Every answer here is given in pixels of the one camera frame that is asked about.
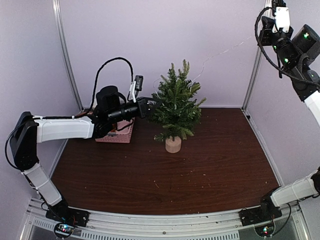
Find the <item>small green christmas tree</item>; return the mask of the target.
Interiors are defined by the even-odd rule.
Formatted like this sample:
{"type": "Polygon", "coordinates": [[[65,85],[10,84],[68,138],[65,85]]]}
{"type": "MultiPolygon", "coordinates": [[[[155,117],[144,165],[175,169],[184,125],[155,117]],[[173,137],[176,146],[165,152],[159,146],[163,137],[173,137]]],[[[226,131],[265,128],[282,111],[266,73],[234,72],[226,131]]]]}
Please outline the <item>small green christmas tree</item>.
{"type": "Polygon", "coordinates": [[[162,75],[158,90],[152,97],[160,105],[148,118],[148,121],[163,128],[163,132],[154,136],[154,140],[165,143],[165,150],[171,154],[181,150],[182,141],[195,134],[195,126],[200,123],[200,105],[205,98],[197,101],[195,95],[201,89],[198,82],[188,78],[190,63],[185,59],[182,68],[175,70],[171,64],[167,76],[162,75]]]}

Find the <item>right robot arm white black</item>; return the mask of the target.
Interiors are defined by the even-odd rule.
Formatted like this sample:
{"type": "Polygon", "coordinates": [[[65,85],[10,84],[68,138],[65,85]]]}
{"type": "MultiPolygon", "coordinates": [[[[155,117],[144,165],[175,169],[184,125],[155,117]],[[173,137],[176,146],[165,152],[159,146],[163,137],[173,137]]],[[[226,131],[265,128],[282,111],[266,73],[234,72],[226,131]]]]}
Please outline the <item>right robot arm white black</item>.
{"type": "MultiPolygon", "coordinates": [[[[290,78],[299,99],[320,120],[320,76],[310,64],[320,54],[320,37],[307,24],[296,36],[293,28],[278,26],[276,19],[259,15],[254,26],[262,22],[261,31],[255,30],[255,39],[266,60],[282,75],[290,78]]],[[[256,210],[259,220],[268,220],[276,208],[290,202],[316,198],[320,195],[320,171],[271,191],[256,210]]]]}

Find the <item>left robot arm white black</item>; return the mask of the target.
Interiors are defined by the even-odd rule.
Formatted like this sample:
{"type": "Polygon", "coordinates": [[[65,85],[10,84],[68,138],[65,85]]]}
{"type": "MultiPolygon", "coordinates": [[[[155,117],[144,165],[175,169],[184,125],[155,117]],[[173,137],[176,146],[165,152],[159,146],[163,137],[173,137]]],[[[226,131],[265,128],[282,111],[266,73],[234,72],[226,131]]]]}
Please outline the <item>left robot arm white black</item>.
{"type": "Polygon", "coordinates": [[[6,145],[11,149],[14,168],[22,172],[49,206],[53,206],[51,211],[61,222],[69,221],[72,211],[61,203],[62,194],[40,165],[37,145],[53,140],[101,139],[116,123],[149,117],[161,105],[159,99],[152,97],[134,97],[120,103],[124,98],[116,86],[110,85],[96,94],[97,105],[93,112],[84,115],[43,117],[25,111],[8,136],[6,145]]]}

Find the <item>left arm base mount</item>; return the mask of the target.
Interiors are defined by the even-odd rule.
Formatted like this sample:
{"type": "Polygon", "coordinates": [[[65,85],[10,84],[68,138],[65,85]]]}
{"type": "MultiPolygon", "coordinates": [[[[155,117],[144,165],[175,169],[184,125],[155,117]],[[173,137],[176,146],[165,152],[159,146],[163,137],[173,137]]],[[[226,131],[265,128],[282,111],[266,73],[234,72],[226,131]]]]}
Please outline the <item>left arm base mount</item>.
{"type": "Polygon", "coordinates": [[[70,208],[66,205],[50,206],[47,205],[45,217],[56,221],[53,233],[60,239],[70,237],[76,228],[86,227],[90,213],[85,210],[70,208]]]}

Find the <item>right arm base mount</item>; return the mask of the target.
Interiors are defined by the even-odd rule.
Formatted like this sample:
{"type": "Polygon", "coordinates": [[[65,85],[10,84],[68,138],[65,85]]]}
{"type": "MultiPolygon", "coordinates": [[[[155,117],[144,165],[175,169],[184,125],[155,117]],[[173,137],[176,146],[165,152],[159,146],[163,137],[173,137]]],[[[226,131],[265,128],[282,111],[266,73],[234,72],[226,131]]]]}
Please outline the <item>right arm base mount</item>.
{"type": "Polygon", "coordinates": [[[253,226],[255,233],[263,238],[269,238],[276,232],[275,219],[283,215],[279,209],[265,213],[260,207],[243,208],[238,214],[243,227],[253,226]]]}

